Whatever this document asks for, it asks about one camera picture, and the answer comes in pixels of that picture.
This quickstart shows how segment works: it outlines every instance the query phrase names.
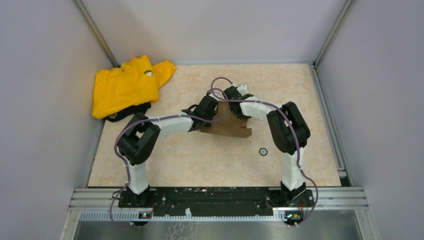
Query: yellow cloth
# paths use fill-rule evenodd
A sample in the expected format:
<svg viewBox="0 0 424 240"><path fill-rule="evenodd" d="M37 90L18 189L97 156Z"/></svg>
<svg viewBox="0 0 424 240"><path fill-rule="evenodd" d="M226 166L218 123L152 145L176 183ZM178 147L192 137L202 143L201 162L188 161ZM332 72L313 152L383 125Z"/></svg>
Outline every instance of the yellow cloth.
<svg viewBox="0 0 424 240"><path fill-rule="evenodd" d="M125 62L121 68L102 69L95 76L92 116L105 118L132 105L159 100L159 88L177 68L170 61L154 66L143 55Z"/></svg>

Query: gray wall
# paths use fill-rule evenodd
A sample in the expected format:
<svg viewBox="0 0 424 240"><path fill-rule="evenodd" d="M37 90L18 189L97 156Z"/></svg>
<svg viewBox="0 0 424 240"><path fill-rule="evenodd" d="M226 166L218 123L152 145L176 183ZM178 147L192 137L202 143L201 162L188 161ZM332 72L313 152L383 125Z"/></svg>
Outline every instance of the gray wall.
<svg viewBox="0 0 424 240"><path fill-rule="evenodd" d="M0 4L0 239L57 239L82 187L110 65L70 0Z"/></svg>
<svg viewBox="0 0 424 240"><path fill-rule="evenodd" d="M424 1L357 1L319 66L382 239L422 239Z"/></svg>
<svg viewBox="0 0 424 240"><path fill-rule="evenodd" d="M318 55L344 0L84 0L116 60L305 62Z"/></svg>

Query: purple cable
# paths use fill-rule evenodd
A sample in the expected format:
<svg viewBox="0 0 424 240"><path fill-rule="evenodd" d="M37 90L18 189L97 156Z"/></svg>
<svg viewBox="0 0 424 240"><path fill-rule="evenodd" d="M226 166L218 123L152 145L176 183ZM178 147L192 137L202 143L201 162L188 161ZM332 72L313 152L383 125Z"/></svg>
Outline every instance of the purple cable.
<svg viewBox="0 0 424 240"><path fill-rule="evenodd" d="M317 206L317 202L318 202L318 187L317 187L317 184L311 179L311 178L309 178L308 176L306 176L306 174L305 174L305 172L303 171L303 169L301 168L301 165L300 165L300 157L301 157L301 155L300 155L300 145L299 145L299 140L298 140L298 137L297 137L297 135L296 135L296 132L295 132L295 129L293 128L293 126L290 124L290 120L287 118L287 116L284 114L284 112L278 107L278 106L276 106L276 105L274 105L274 104L272 104L272 103L269 103L269 102L265 102L265 101L258 101L258 100L237 100L237 99L228 99L227 98L227 95L224 93L224 91L223 90L221 90L221 89L219 89L219 88L214 88L214 83L217 81L217 80L219 80L219 79L224 79L224 80L226 80L226 81L228 81L230 84L233 84L233 82L231 81L231 80L229 80L228 78L226 78L226 77L223 77L223 76L220 76L220 77L217 77L217 78L215 78L213 81L212 81L212 83L210 84L210 89L208 90L208 93L212 93L217 99L219 99L219 100L222 100L222 101L225 101L225 102L227 102L227 104L226 104L226 109L225 109L225 112L224 112L224 114L220 117L220 118L218 118L218 119L215 119L215 120L206 120L206 119L203 119L203 118L200 118L200 117L198 117L198 116L190 116L190 115L171 115L171 116L164 116L164 117L160 117L160 118L148 118L148 119L143 119L143 120L140 120L140 121L136 121L136 122L134 122L133 124L131 124L131 125L129 125L128 127L126 127L119 135L118 135L118 137L116 138L116 141L115 141L115 144L114 144L114 152L115 152L115 154L120 158L120 159L122 159L123 160L123 162L124 162L124 164L125 164L125 168L126 168L126 174L127 174L127 177L128 177L128 181L127 181L127 183L117 192L117 194L113 197L113 200L112 200L112 203L110 204L110 208L109 208L109 218L110 218L110 220L115 224L115 225L117 225L118 227L120 227L120 228L123 228L123 229L129 229L131 226L122 226L122 225L120 225L120 224L118 224L117 222L115 222L114 221L114 219L113 219L113 216L112 216L112 208L113 208L113 205L114 205L114 203L115 203L115 200L118 198L118 196L125 190L125 188L127 188L127 186L129 185L129 183L130 183L130 181L131 181L131 176L130 176L130 168L128 167L128 163L127 163L127 161L125 160L125 158L122 156L122 155L120 155L119 154L119 152L118 152L118 142L119 142L119 140L122 138L122 136L129 130L129 129L131 129L132 127L134 127L134 126L136 126L136 125L138 125L138 124L141 124L141 123L146 123L146 122L156 122L156 121L163 121L163 120L167 120L167 119L173 119L173 118L180 118L180 117L183 117L183 118L194 118L194 119L198 119L198 120L200 120L200 121L203 121L203 122L206 122L206 123L215 123L215 122L218 122L218 121L221 121L224 117L225 117L225 115L227 115L227 113L228 113L228 109L229 109L229 103L260 103L260 104L264 104L264 105L268 105L268 106L270 106L270 107L273 107L273 108L275 108L280 114L281 114L281 116L284 118L284 120L286 121L286 123L288 124L288 128L290 129L290 131L291 131L291 133L293 134L293 136L294 136L294 142L295 142L295 145L296 145L296 150L297 150L297 160L296 160L296 164L297 164L297 167L299 168L299 170L300 170L300 173L302 174L302 176L305 178L305 179L307 179L307 180L309 180L309 181L311 181L312 182L312 184L313 184L313 186L315 187L315 192L316 192L316 197L315 197L315 202L313 203L313 206L312 206L312 209L310 210L310 212L306 215L306 217L303 219L303 221L301 221L299 224L297 224L297 225L291 225L292 227L299 227L301 224L303 224L309 217L310 217L310 215L311 215L311 213L314 211L314 209L315 209L315 207ZM219 91L219 92L221 92L222 93L222 95L224 96L224 98L221 98L221 97L219 97L218 95L215 95L216 93L214 92L214 91Z"/></svg>

